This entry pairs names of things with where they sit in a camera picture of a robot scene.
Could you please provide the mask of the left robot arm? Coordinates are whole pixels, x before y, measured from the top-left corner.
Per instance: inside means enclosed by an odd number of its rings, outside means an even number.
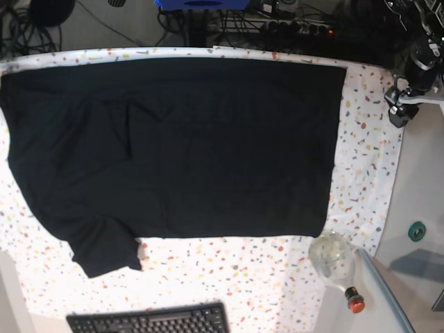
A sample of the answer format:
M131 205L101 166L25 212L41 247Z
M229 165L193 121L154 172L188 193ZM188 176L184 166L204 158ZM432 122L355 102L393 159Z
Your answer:
M384 95L390 122L403 128L419 105L443 108L443 2L386 1L385 5L413 36L404 74L393 75L393 85Z

